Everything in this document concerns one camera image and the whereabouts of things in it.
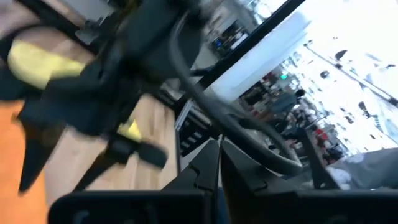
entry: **wooden surface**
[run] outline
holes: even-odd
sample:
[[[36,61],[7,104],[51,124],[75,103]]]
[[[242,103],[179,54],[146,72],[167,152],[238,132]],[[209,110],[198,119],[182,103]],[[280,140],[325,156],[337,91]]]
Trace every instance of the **wooden surface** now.
[[[79,18],[54,0],[48,0],[62,14],[69,15],[75,23]],[[37,21],[18,4],[10,5],[0,12],[0,35],[13,27]],[[20,39],[39,45],[79,62],[89,62],[93,56],[55,30],[33,30]],[[90,189],[161,189],[177,175],[173,111],[155,99],[145,96],[138,103],[132,116],[136,119],[143,139],[162,146],[169,154],[166,167],[158,170],[140,161],[136,155],[129,159],[126,167],[114,166],[102,175]],[[74,188],[95,157],[103,151],[106,142],[100,138],[89,138],[67,128],[55,152],[45,168],[47,203],[67,194]]]

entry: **yellow strap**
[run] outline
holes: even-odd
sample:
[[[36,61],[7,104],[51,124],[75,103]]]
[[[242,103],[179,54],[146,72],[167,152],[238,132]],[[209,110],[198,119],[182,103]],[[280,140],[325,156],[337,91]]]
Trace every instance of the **yellow strap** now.
[[[79,75],[85,67],[83,63],[21,40],[15,40],[12,44],[8,60],[11,71],[19,80],[40,89],[45,88],[50,77]],[[141,140],[141,133],[135,121],[130,126],[121,125],[118,133],[136,141]]]

